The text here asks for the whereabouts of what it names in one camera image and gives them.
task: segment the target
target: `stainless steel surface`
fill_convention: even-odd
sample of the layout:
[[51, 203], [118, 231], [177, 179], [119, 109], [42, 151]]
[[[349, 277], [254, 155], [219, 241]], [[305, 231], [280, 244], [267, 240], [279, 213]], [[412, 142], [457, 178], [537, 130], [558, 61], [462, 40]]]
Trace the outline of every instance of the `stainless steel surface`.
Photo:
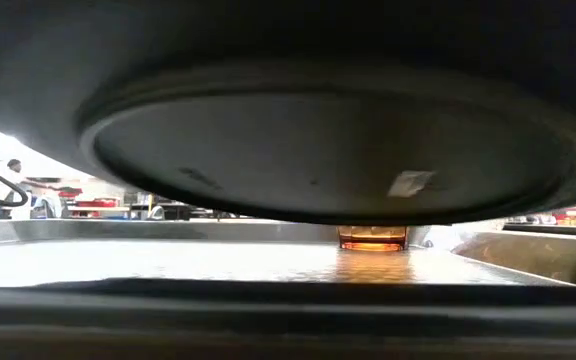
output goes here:
[[0, 221], [0, 241], [68, 239], [201, 240], [337, 243], [334, 226], [243, 220], [234, 222], [28, 220]]
[[463, 233], [464, 257], [576, 284], [576, 236], [515, 231]]
[[349, 252], [333, 245], [61, 241], [0, 246], [0, 286], [113, 277], [432, 284], [558, 284], [440, 250]]

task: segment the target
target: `white label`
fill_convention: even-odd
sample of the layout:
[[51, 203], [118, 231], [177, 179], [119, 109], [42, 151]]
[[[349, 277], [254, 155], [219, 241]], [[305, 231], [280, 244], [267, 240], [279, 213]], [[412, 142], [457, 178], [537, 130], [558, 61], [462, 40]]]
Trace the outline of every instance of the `white label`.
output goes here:
[[435, 175], [434, 171], [402, 171], [390, 186], [388, 196], [411, 197], [416, 195], [423, 190], [433, 175]]

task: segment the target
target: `round metal lid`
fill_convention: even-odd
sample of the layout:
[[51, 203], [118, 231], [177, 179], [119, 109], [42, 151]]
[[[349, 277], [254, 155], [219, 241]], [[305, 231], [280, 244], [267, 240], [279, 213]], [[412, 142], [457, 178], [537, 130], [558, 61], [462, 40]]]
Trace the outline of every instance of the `round metal lid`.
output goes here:
[[80, 124], [82, 150], [118, 178], [255, 216], [446, 223], [576, 187], [575, 116], [509, 84], [392, 62], [160, 70], [107, 87]]

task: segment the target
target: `orange light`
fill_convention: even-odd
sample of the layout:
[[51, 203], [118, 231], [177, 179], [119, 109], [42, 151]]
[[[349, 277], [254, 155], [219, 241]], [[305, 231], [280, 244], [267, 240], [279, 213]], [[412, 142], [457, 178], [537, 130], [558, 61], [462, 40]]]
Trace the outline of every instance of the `orange light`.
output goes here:
[[339, 226], [337, 230], [342, 239], [397, 239], [406, 237], [405, 226]]
[[399, 251], [401, 250], [401, 245], [384, 244], [384, 243], [345, 242], [341, 244], [341, 248], [347, 250], [361, 250], [361, 251]]

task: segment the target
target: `person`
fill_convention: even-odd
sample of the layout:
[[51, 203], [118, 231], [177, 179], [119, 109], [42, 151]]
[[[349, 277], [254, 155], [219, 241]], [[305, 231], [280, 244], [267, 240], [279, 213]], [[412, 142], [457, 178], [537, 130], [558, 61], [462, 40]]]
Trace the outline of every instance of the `person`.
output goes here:
[[[15, 185], [18, 185], [18, 186], [21, 185], [21, 187], [24, 188], [24, 190], [30, 190], [29, 188], [41, 188], [41, 189], [55, 190], [51, 186], [46, 186], [46, 185], [31, 181], [31, 180], [25, 178], [23, 175], [21, 175], [21, 169], [22, 169], [21, 161], [19, 161], [17, 159], [11, 159], [10, 161], [8, 161], [8, 164], [6, 166], [7, 166], [6, 169], [0, 170], [0, 175]], [[7, 200], [8, 197], [11, 195], [12, 191], [13, 190], [8, 185], [6, 185], [2, 181], [0, 181], [0, 200]], [[0, 205], [0, 218], [2, 218], [3, 215], [4, 214], [2, 211], [2, 206]]]

